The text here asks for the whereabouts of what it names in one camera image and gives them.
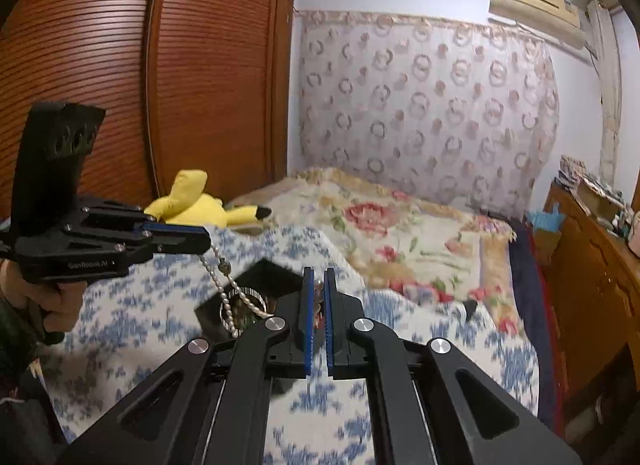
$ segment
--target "bed sheet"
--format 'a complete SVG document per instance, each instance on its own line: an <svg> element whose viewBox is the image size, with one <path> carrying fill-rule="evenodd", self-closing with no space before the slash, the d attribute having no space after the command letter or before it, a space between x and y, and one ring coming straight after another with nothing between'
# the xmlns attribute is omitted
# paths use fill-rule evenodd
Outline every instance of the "bed sheet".
<svg viewBox="0 0 640 465"><path fill-rule="evenodd" d="M413 198L340 169L310 169L233 204L263 204L265 228L324 232L369 288L420 305L482 302L499 331L526 337L511 282L511 227L500 220Z"/></svg>
<svg viewBox="0 0 640 465"><path fill-rule="evenodd" d="M538 406L538 363L533 346L498 332L480 304L466 321L459 302L416 305L391 290L366 289L362 277L320 231L282 227L258 237L211 228L212 243L237 276L262 258L302 274L334 267L340 291L358 297L367 317L399 336L427 342L449 338L532 413ZM214 291L197 257L156 255L128 277L98 282L84 295L78 324L61 345L43 349L46 386L69 440L85 431L135 385L199 333L194 308ZM363 381L334 382L324 351L307 380L272 398L265 442L267 464L328 465L373 462Z"/></svg>

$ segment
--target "blue and white blanket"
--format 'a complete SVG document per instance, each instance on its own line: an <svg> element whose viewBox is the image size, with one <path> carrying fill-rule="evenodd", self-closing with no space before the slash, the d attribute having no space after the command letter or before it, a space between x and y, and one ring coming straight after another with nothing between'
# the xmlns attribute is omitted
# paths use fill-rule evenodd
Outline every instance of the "blue and white blanket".
<svg viewBox="0 0 640 465"><path fill-rule="evenodd" d="M484 306L465 322L462 303L421 307L390 290L367 290L359 274L320 231L283 227L257 238L211 228L212 243L237 276L267 258L302 273L334 267L338 289L361 299L367 317L418 342L438 336L458 346L532 413L538 408L533 346L496 331ZM156 255L128 277L87 289L80 320L63 344L45 349L44 376L71 441L199 331L194 308L214 291L191 255ZM334 382L324 351L311 376L271 401L266 464L370 465L374 450L364 381Z"/></svg>

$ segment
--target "blue gripper pad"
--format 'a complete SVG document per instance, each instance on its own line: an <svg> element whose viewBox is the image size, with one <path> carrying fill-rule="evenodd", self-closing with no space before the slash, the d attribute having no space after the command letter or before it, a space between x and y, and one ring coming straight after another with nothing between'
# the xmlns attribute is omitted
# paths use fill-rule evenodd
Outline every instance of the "blue gripper pad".
<svg viewBox="0 0 640 465"><path fill-rule="evenodd" d="M303 282L302 301L300 308L306 311L305 316L305 373L311 375L311 361L314 354L314 271L305 268L310 273L310 279Z"/></svg>
<svg viewBox="0 0 640 465"><path fill-rule="evenodd" d="M334 321L331 309L329 278L324 273L324 340L326 344L326 367L329 376L334 376Z"/></svg>

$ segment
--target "wardrobe door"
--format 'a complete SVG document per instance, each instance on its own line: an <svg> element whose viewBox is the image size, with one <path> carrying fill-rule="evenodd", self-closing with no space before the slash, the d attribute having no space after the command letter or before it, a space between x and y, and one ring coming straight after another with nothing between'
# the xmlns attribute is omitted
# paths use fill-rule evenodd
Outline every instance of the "wardrobe door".
<svg viewBox="0 0 640 465"><path fill-rule="evenodd" d="M10 214L22 129L33 102L107 110L81 192L146 205L143 38L147 0L19 0L0 32L0 219Z"/></svg>
<svg viewBox="0 0 640 465"><path fill-rule="evenodd" d="M291 64L293 0L278 0L275 26L271 145L273 146L273 177L278 181L287 175L289 67Z"/></svg>
<svg viewBox="0 0 640 465"><path fill-rule="evenodd" d="M273 181L276 0L154 0L148 125L160 194L203 169L229 200Z"/></svg>

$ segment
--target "yellow plush toy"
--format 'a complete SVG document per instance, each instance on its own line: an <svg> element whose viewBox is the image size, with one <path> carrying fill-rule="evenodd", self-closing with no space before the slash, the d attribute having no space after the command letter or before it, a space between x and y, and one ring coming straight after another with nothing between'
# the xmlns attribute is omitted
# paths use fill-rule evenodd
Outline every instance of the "yellow plush toy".
<svg viewBox="0 0 640 465"><path fill-rule="evenodd" d="M145 209L165 223L175 225L216 225L226 227L256 223L271 214L271 209L260 206L238 207L225 210L222 200L204 194L207 173L204 171L180 171L174 180L169 196L155 200Z"/></svg>

